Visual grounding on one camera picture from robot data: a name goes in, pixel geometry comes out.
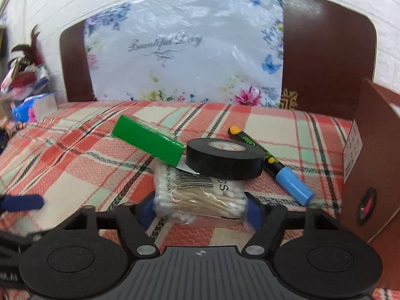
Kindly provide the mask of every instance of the black marker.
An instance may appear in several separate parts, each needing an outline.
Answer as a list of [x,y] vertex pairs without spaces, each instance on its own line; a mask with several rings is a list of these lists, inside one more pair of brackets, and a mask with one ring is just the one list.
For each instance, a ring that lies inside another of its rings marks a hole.
[[313,191],[303,183],[290,168],[285,167],[277,158],[236,125],[229,128],[228,134],[234,140],[263,149],[265,151],[264,170],[275,178],[275,180],[302,206],[307,206],[309,204],[310,200],[314,197]]

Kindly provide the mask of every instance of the brown cardboard box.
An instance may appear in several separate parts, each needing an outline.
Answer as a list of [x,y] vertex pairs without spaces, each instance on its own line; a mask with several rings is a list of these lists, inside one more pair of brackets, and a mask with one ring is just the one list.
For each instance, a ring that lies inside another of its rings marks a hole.
[[381,256],[378,287],[400,290],[400,118],[391,104],[400,96],[363,82],[354,114],[362,149],[343,186],[341,222]]

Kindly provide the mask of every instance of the red plaid fabric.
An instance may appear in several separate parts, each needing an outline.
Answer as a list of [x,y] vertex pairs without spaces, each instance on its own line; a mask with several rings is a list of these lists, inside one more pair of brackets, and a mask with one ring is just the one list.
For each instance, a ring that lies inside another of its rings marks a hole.
[[[199,137],[229,138],[237,125],[290,167],[315,192],[312,206],[337,216],[343,186],[343,147],[351,122],[299,111],[243,105],[165,102],[70,103],[42,123],[21,130],[1,155],[0,178],[10,195],[40,194],[39,211],[6,213],[0,228],[26,234],[49,229],[85,204],[98,211],[123,202],[139,202],[154,190],[153,157],[111,135],[122,114],[163,125],[186,142]],[[266,173],[248,181],[246,190],[262,202],[304,210]],[[193,227],[156,218],[147,232],[157,246],[235,244],[240,249],[253,231],[239,223]],[[286,239],[301,231],[287,231]],[[103,235],[114,239],[111,231]],[[9,299],[26,299],[25,291],[8,290]],[[376,290],[376,299],[396,298]]]

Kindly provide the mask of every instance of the black electrical tape roll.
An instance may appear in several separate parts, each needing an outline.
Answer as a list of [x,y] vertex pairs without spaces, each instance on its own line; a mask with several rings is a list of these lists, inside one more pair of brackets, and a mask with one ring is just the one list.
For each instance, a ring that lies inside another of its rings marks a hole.
[[209,177],[248,180],[261,175],[264,156],[254,145],[204,137],[187,142],[186,165]]

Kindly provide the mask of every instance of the pink flower print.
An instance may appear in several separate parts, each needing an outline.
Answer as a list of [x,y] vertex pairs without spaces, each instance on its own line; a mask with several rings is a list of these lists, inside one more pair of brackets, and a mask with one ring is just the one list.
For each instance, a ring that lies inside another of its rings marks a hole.
[[249,90],[240,89],[239,95],[235,95],[238,104],[257,106],[260,103],[261,91],[253,86]]
[[35,111],[33,110],[33,108],[32,107],[30,107],[28,110],[27,110],[27,116],[28,116],[28,122],[29,123],[35,123],[35,122],[37,122],[37,119],[36,119],[36,114],[35,114]]
[[95,64],[97,63],[97,56],[94,54],[88,54],[87,55],[87,63],[90,68],[94,67]]

